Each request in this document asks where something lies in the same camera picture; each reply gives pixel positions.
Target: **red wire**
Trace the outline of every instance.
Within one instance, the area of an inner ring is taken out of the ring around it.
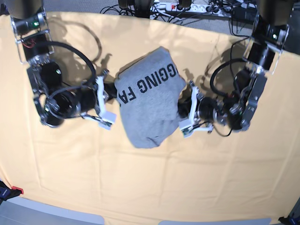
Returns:
[[[33,48],[35,46],[35,41],[34,40],[30,40],[31,45],[26,45],[24,42],[22,42],[22,45],[24,45],[26,48]]]

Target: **white power strip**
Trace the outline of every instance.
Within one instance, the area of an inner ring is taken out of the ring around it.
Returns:
[[[170,2],[160,2],[157,3],[156,8],[165,10],[166,13],[172,15],[177,15],[178,13],[182,12],[183,9],[178,9],[177,3],[170,3]],[[211,7],[210,5],[200,5],[200,4],[192,4],[189,10],[182,12],[182,15],[213,15],[213,16],[220,16],[220,17],[231,17],[230,13],[226,13],[223,10],[218,10],[217,12],[207,12],[207,8]]]
[[[184,8],[178,9],[177,3],[170,3],[170,2],[160,2],[159,0],[154,1],[154,6],[151,8],[153,12],[160,12],[166,13],[168,15],[176,16],[180,12],[182,12],[181,16],[184,15],[210,15],[210,16],[219,16],[219,17],[227,17],[230,18],[231,14],[226,13],[224,10],[218,10],[216,12],[211,12],[211,5],[200,5],[200,4],[192,4],[189,10]]]

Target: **black lettering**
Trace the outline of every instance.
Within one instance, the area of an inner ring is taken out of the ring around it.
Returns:
[[[143,81],[143,80],[139,80],[139,81],[137,82],[137,86],[139,87],[141,93],[145,93],[145,92],[148,90],[148,88],[147,88],[147,86],[146,86],[146,83],[145,83],[145,81]]]
[[[159,75],[160,75],[162,81],[167,81],[169,79],[167,71],[165,70],[165,68],[161,68],[159,70]]]
[[[128,87],[128,89],[130,90],[128,95],[131,95],[132,98],[130,98],[129,100],[132,101],[134,99],[136,99],[135,93],[133,92],[133,90],[131,89],[131,87]]]
[[[157,73],[156,71],[155,71],[155,76],[156,76],[156,78],[157,78],[159,84],[161,84],[161,81],[160,81],[160,79],[159,79],[158,73]]]
[[[153,79],[153,80],[151,80],[151,78],[150,78],[149,76],[146,76],[146,77],[145,77],[145,80],[146,80],[146,82],[147,82],[147,84],[148,84],[148,86],[149,86],[150,89],[152,89],[152,86],[151,86],[150,83],[152,83],[154,87],[157,87],[157,86],[158,86],[158,82],[155,80],[154,75],[151,74],[151,76],[152,76],[152,79]]]
[[[128,103],[128,98],[127,98],[127,95],[125,93],[125,91],[122,91],[123,95],[120,95],[119,93],[119,98],[122,100],[122,102],[124,102],[124,104],[127,104]]]
[[[176,71],[175,71],[175,68],[174,68],[173,64],[169,64],[167,66],[167,68],[168,68],[170,77],[175,77]]]

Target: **red object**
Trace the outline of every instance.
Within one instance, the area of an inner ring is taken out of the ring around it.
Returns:
[[[18,187],[15,187],[15,186],[12,186],[12,188],[11,188],[12,190],[19,190],[19,191],[21,191],[22,192],[22,195],[24,194],[24,191],[23,191],[23,189],[22,188],[18,188]]]

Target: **gray t-shirt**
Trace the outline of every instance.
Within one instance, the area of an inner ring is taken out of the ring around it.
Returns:
[[[115,81],[124,129],[137,148],[159,146],[178,127],[178,98],[186,82],[160,47]]]

